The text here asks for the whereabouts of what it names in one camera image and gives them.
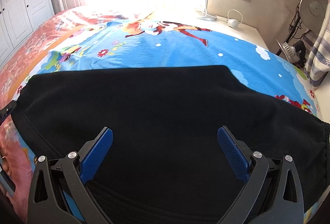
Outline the black pants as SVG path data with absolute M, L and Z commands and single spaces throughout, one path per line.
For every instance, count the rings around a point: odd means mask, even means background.
M 12 119 L 52 159 L 112 130 L 87 187 L 114 223 L 219 221 L 243 187 L 217 142 L 222 126 L 268 158 L 291 155 L 306 209 L 329 186 L 329 125 L 222 65 L 35 75 Z

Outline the pink floral bedspread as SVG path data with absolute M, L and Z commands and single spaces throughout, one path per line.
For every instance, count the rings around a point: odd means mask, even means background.
M 1 68 L 1 107 L 6 106 L 20 92 L 31 69 L 64 39 L 81 29 L 126 18 L 128 15 L 111 10 L 76 7 L 59 12 L 44 22 Z M 5 155 L 5 170 L 16 185 L 15 195 L 12 197 L 1 189 L 1 200 L 10 202 L 10 208 L 16 214 L 16 222 L 26 223 L 34 154 L 20 141 L 11 118 L 7 118 L 1 125 L 1 153 Z

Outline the white wardrobe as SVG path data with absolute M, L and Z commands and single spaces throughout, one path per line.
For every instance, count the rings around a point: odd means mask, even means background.
M 51 0 L 1 0 L 1 65 L 52 16 Z

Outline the silver ribbed spotlight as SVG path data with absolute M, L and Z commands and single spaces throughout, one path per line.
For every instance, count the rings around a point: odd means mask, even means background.
M 283 53 L 286 57 L 286 60 L 294 65 L 298 65 L 303 67 L 306 62 L 306 47 L 303 41 L 299 40 L 298 42 L 294 43 L 292 46 L 286 42 L 280 43 L 276 41 L 279 45 L 280 49 L 276 53 L 278 56 Z

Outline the striped nautical cloth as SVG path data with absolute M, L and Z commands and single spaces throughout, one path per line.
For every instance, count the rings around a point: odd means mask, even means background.
M 329 73 L 329 3 L 319 34 L 307 33 L 303 37 L 306 46 L 304 74 L 313 87 L 319 87 Z

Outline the blue cartoon bed sheet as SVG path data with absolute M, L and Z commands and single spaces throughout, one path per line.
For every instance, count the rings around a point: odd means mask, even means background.
M 222 65 L 249 89 L 275 94 L 317 117 L 312 88 L 301 70 L 263 47 L 223 33 L 172 22 L 114 21 L 78 47 L 73 55 L 53 51 L 35 75 Z

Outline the white bedside table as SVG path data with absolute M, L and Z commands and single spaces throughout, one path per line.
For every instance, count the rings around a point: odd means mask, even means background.
M 241 23 L 236 28 L 232 28 L 228 25 L 228 20 L 225 17 L 216 16 L 214 21 L 208 21 L 205 20 L 202 12 L 197 11 L 196 15 L 199 20 L 205 21 L 205 23 L 200 24 L 203 25 L 203 28 L 208 28 L 212 31 L 220 32 L 263 47 L 267 51 L 269 50 L 258 30 L 254 27 Z

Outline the round silver lamp head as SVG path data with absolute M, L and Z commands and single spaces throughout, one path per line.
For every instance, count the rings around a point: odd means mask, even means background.
M 303 24 L 311 31 L 319 33 L 325 18 L 328 0 L 301 0 L 299 15 Z

